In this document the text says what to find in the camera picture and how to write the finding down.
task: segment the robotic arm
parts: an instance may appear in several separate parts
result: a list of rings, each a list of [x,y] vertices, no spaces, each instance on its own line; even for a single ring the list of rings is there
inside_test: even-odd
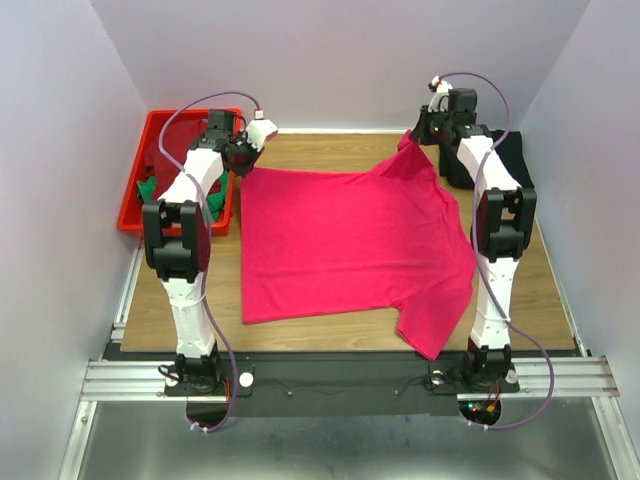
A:
[[[429,105],[420,110],[411,139],[422,145],[447,144],[456,150],[458,160],[473,179],[477,179],[482,159],[493,140],[484,125],[476,123],[477,94],[473,89],[453,88],[435,77],[429,88],[434,92]],[[509,314],[513,278],[520,257],[529,246],[536,206],[533,189],[522,188],[507,172],[495,151],[488,156],[475,188],[478,205],[476,236],[478,268],[491,290]],[[463,375],[471,380],[505,377],[511,365],[509,330],[506,321],[479,281],[476,319],[469,336]]]
[[[203,281],[211,255],[209,233],[202,215],[202,192],[209,192],[225,170],[246,176],[278,128],[261,110],[245,130],[235,132],[236,116],[209,110],[207,129],[192,142],[184,172],[157,201],[142,207],[147,264],[156,270],[167,291],[178,344],[175,365],[167,376],[178,383],[212,391],[220,384],[219,355],[204,309]],[[179,237],[164,229],[181,227]]]

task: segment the wall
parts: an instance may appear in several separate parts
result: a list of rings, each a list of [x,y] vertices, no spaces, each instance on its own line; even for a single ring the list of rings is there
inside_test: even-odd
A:
[[[490,75],[517,125],[588,0],[92,3],[149,108],[238,88],[281,127],[406,128],[428,81],[454,69]],[[503,125],[495,93],[464,84]]]
[[[549,253],[640,446],[640,4],[592,0],[522,124]]]
[[[0,477],[57,478],[133,249],[115,223],[146,109],[91,5],[0,6]]]

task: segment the red cloth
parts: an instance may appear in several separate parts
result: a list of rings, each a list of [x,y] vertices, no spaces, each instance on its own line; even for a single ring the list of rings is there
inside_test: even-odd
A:
[[[435,359],[471,299],[458,204],[408,134],[366,173],[256,168],[241,219],[245,323],[392,306]]]
[[[196,120],[175,120],[169,125],[164,134],[164,148],[181,165],[187,161],[187,151],[191,142],[204,132],[207,124],[199,119]],[[160,153],[158,139],[155,138],[147,147],[144,158],[145,173],[147,178],[156,176],[156,189],[152,198],[157,200],[160,195],[167,191],[179,170],[164,155]],[[220,182],[215,182],[209,194],[220,191]]]

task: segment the red plastic tray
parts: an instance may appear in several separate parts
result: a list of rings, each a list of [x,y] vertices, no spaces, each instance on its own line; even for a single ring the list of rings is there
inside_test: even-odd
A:
[[[237,108],[227,108],[237,115],[242,115],[242,112]],[[176,120],[179,119],[206,119],[208,115],[207,109],[195,109],[187,110],[181,113]],[[120,208],[120,215],[118,216],[118,228],[125,232],[129,232],[136,236],[142,237],[142,201],[138,198],[138,187],[136,182],[144,182],[147,180],[144,173],[144,156],[147,148],[152,141],[158,138],[160,130],[164,123],[169,119],[171,115],[175,113],[175,110],[154,110],[147,115],[147,121],[144,124],[144,130],[142,131],[142,137],[140,138],[140,144],[138,145],[138,151],[136,152],[136,158],[133,162],[133,168],[131,169],[131,175],[129,176],[129,183],[127,184],[127,191],[122,201],[122,207]],[[236,121],[236,129],[241,127],[241,120],[238,118]],[[218,215],[218,219],[212,226],[213,235],[223,236],[229,233],[229,224],[231,223],[231,203],[233,201],[233,184],[235,183],[235,174],[229,172],[229,186],[227,187],[227,196],[224,205],[224,210]],[[179,235],[180,227],[170,227],[165,230],[165,233],[169,235]]]

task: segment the wooden tabletop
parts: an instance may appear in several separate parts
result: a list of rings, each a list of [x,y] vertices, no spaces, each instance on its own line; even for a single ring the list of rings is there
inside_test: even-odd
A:
[[[280,135],[259,160],[262,167],[327,172],[367,171],[396,151],[399,135]],[[437,148],[425,147],[437,165]],[[471,223],[471,192],[441,185],[460,204],[465,230]],[[233,198],[231,229],[214,238],[207,298],[220,327],[235,350],[408,350],[395,332],[398,312],[387,308],[320,317],[296,318],[258,325],[242,323],[240,299],[240,180]],[[475,318],[474,297],[446,349],[462,350]],[[537,228],[514,280],[513,322],[547,348],[573,348],[573,339]],[[140,268],[121,349],[128,352],[175,351],[176,333],[167,295],[146,263]],[[512,334],[512,347],[534,348]]]

